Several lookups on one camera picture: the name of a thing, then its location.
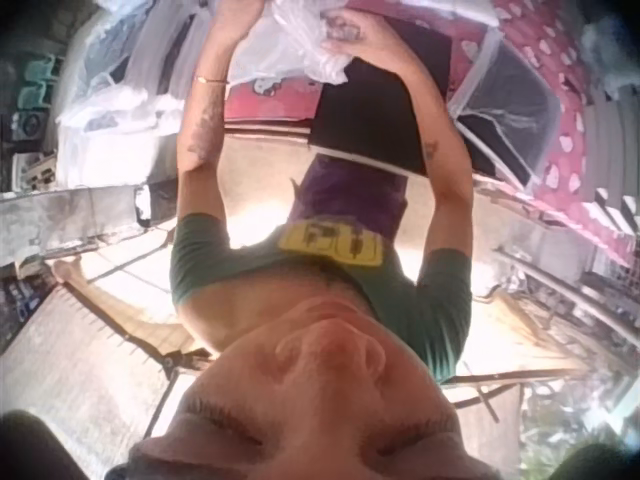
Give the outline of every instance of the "t-shirt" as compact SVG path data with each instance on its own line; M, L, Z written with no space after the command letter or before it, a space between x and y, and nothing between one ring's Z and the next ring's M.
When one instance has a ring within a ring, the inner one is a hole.
M438 382L455 375L471 321L471 260L441 249L424 262L417 284L402 272L382 236L356 222L313 218L287 223L265 241L233 250L225 225L206 214L178 224L171 289L180 304L199 288L300 259L334 266L369 302L375 318L404 341Z

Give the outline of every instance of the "bracelet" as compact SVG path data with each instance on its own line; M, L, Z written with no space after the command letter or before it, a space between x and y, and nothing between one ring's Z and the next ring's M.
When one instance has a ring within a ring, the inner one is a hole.
M196 75L196 80L198 81L198 83L204 84L229 85L229 82L227 82L226 80L214 80L211 78L202 77L200 75Z

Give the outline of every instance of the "tattoo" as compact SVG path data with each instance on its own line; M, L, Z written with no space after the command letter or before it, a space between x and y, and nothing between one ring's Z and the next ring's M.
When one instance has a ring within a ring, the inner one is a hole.
M438 142L424 142L422 144L422 156L425 163L430 163L438 152Z
M224 88L212 88L187 148L199 163L216 162L224 143Z

